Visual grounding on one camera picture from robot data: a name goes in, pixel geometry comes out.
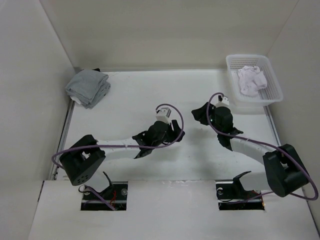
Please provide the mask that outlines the white tank top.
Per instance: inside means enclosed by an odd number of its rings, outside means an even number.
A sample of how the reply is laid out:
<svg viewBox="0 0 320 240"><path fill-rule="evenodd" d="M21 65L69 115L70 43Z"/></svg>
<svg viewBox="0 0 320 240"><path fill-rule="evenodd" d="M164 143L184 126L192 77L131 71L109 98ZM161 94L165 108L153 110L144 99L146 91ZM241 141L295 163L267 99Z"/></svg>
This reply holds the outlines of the white tank top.
<svg viewBox="0 0 320 240"><path fill-rule="evenodd" d="M244 66L237 70L240 92L244 96L256 97L268 86L264 72L258 66Z"/></svg>

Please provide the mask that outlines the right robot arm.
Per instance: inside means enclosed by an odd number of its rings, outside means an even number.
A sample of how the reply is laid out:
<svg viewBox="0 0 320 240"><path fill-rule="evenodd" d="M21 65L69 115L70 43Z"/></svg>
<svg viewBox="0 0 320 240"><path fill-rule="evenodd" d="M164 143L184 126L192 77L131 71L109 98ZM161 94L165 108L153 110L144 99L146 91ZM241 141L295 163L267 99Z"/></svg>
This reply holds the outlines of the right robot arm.
<svg viewBox="0 0 320 240"><path fill-rule="evenodd" d="M311 182L292 145L274 146L244 137L244 132L234 127L234 118L228 107L207 102L202 107L192 110L191 114L200 124L213 128L217 133L218 142L224 148L261 163L264 166L267 185L279 197L292 194Z"/></svg>

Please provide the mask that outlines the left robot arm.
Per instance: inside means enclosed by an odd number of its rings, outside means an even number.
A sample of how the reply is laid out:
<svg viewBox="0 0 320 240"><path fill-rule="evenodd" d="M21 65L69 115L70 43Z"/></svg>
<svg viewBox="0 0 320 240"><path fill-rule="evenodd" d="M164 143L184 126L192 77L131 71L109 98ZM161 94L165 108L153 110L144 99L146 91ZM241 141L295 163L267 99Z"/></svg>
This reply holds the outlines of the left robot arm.
<svg viewBox="0 0 320 240"><path fill-rule="evenodd" d="M184 135L175 119L171 123L157 120L148 130L125 140L112 141L107 147L99 145L88 134L64 152L59 161L73 186L85 185L87 191L94 190L100 199L105 200L112 195L114 188L107 173L99 169L105 160L141 159L154 149L180 142Z"/></svg>

